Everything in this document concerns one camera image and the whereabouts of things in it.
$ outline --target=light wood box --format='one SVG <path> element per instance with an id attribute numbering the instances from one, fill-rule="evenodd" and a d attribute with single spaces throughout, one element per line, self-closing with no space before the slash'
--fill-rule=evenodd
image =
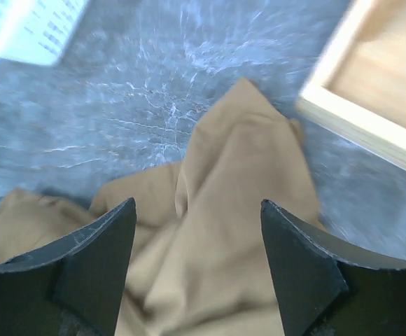
<path id="1" fill-rule="evenodd" d="M 355 0 L 297 110 L 406 170 L 406 0 Z"/>

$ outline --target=gray marble floor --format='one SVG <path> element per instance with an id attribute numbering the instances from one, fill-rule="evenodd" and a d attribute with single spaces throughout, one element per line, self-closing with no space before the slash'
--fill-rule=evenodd
<path id="1" fill-rule="evenodd" d="M 183 156 L 240 76 L 280 112 L 347 0 L 93 0 L 62 63 L 0 61 L 0 197 L 20 186 L 81 204 L 104 182 Z M 406 258 L 406 173 L 303 120 L 331 232 Z"/>

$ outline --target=wooden board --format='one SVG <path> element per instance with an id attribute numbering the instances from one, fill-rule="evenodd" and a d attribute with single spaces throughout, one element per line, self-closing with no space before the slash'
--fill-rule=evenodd
<path id="1" fill-rule="evenodd" d="M 406 0 L 356 0 L 297 108 L 406 169 Z"/>

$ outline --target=marble tile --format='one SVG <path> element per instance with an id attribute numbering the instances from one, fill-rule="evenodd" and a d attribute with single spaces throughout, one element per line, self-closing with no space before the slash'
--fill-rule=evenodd
<path id="1" fill-rule="evenodd" d="M 200 116 L 247 76 L 285 116 L 347 0 L 93 0 L 61 64 L 0 60 L 0 198 L 88 204 L 104 182 L 182 158 Z M 304 121 L 323 222 L 406 258 L 406 173 Z"/>

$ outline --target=beige cloth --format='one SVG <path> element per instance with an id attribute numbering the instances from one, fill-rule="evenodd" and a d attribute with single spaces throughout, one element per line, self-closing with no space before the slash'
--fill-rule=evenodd
<path id="1" fill-rule="evenodd" d="M 138 223 L 117 336 L 284 335 L 260 229 L 270 199 L 317 225 L 291 124 L 241 79 L 195 126 L 182 162 L 107 183 L 89 211 L 23 190 L 0 204 L 0 262 L 128 197 Z"/>

